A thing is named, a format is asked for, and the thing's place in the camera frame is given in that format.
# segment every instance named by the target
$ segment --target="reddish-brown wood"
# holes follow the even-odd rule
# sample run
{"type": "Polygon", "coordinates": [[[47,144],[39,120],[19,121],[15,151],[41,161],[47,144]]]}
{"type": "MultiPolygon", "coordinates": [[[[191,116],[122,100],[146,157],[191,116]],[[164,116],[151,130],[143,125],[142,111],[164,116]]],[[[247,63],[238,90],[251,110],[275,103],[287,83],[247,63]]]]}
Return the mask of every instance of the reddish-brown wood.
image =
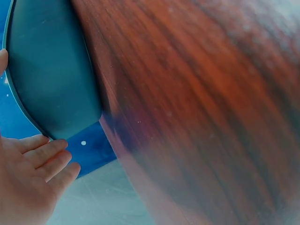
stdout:
{"type": "Polygon", "coordinates": [[[72,2],[101,124],[157,224],[298,224],[298,1],[72,2]]]}

